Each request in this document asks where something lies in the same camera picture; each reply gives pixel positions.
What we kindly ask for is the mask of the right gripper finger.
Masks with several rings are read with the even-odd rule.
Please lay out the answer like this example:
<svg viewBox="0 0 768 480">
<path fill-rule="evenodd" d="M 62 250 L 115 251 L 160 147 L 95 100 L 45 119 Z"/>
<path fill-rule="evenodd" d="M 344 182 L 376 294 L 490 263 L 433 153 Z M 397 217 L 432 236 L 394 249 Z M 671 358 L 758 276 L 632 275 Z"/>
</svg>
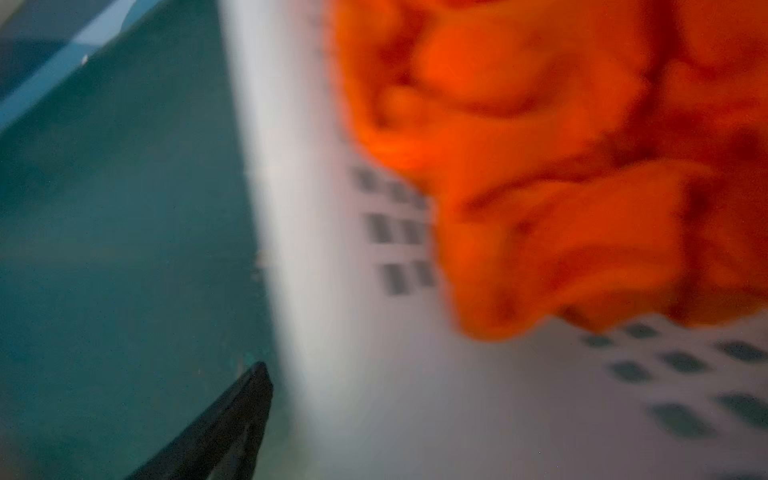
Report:
<svg viewBox="0 0 768 480">
<path fill-rule="evenodd" d="M 273 399 L 267 366 L 250 366 L 130 479 L 251 479 Z"/>
</svg>

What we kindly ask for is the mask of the white plastic laundry basket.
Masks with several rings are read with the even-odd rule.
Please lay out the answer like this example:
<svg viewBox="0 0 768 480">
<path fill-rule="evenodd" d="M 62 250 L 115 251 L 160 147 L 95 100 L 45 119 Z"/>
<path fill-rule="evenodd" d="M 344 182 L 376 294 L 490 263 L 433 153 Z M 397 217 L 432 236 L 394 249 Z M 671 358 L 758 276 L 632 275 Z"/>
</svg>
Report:
<svg viewBox="0 0 768 480">
<path fill-rule="evenodd" d="M 314 479 L 763 479 L 767 318 L 503 343 L 454 327 L 429 205 L 342 127 L 324 1 L 224 1 L 279 350 Z"/>
</svg>

